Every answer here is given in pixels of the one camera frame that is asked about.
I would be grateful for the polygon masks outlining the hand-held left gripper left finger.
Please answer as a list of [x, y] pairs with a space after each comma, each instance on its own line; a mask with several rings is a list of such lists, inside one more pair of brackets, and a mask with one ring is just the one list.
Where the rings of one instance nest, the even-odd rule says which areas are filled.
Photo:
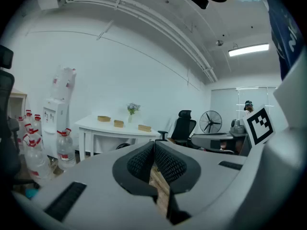
[[165, 230], [149, 184], [153, 142], [87, 158], [53, 179], [33, 203], [74, 230]]

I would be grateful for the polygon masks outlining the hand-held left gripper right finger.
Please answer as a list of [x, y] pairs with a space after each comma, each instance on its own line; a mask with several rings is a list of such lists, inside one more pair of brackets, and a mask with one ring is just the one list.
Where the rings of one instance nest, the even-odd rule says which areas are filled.
[[155, 227], [229, 227], [243, 195], [229, 190], [246, 157], [157, 141], [154, 161], [169, 185], [166, 219]]

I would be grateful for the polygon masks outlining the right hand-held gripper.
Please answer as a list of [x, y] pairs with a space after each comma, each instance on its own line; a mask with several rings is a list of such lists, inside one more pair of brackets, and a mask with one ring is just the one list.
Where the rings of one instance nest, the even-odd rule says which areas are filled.
[[264, 144], [275, 134], [275, 128], [267, 106], [261, 105], [241, 119], [234, 119], [230, 133], [194, 134], [191, 137], [193, 145], [209, 151], [226, 150], [227, 142], [234, 137], [245, 137], [240, 155], [247, 156], [251, 149]]

